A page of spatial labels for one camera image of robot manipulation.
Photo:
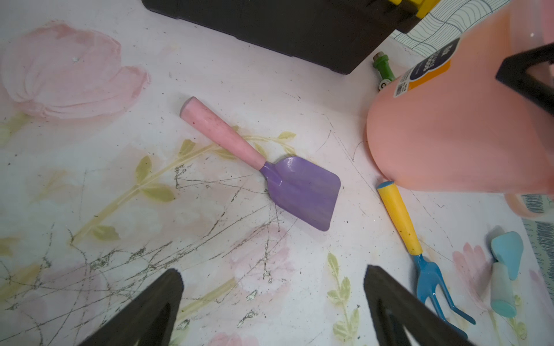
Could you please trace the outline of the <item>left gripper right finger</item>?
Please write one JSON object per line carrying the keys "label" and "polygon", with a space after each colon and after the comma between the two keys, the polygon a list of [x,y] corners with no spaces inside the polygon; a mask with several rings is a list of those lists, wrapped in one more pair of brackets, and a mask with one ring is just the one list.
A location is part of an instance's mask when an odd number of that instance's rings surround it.
{"label": "left gripper right finger", "polygon": [[471,345],[379,266],[366,267],[364,292],[380,345]]}

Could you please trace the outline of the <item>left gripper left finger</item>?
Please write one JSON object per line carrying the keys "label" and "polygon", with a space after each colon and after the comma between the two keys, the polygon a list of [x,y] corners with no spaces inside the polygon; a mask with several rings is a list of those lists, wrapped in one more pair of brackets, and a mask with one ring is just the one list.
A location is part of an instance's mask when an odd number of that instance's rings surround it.
{"label": "left gripper left finger", "polygon": [[184,290],[176,269],[166,270],[82,345],[168,345]]}

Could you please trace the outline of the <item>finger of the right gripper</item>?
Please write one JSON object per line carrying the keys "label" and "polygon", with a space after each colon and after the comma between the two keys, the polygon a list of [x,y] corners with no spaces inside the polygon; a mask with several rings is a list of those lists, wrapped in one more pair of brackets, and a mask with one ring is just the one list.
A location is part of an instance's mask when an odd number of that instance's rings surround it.
{"label": "finger of the right gripper", "polygon": [[553,87],[528,72],[541,63],[553,65],[553,43],[505,58],[496,73],[496,80],[553,115]]}

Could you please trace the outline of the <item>blue fork yellow handle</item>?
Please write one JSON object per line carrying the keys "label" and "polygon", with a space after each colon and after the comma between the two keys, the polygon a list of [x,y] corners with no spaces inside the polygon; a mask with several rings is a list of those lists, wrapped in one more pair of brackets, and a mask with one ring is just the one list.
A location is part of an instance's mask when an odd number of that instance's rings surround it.
{"label": "blue fork yellow handle", "polygon": [[475,325],[475,319],[454,304],[439,266],[435,262],[430,262],[424,258],[424,251],[397,185],[393,181],[385,181],[377,186],[377,191],[405,248],[415,263],[417,273],[416,296],[418,300],[424,304],[430,299],[437,316],[446,321],[447,318],[437,298],[437,288],[440,287],[450,309],[470,324]]}

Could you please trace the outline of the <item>pink plastic bucket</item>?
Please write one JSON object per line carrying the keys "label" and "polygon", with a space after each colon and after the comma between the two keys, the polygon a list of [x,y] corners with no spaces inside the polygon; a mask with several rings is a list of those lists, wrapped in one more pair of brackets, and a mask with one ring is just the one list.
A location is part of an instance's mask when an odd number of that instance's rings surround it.
{"label": "pink plastic bucket", "polygon": [[[552,1],[511,1],[383,89],[366,122],[381,173],[409,190],[553,195],[553,115],[496,80],[502,61],[553,43]],[[528,72],[553,87],[553,65]]]}

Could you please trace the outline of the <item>purple shovel pink handle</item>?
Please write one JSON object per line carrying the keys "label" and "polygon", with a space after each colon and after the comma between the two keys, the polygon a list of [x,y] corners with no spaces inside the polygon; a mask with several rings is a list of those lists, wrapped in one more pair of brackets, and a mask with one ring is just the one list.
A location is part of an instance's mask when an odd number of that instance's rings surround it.
{"label": "purple shovel pink handle", "polygon": [[273,164],[255,150],[206,105],[195,97],[181,108],[180,117],[215,144],[258,170],[266,179],[271,200],[316,229],[326,232],[336,207],[339,177],[301,157]]}

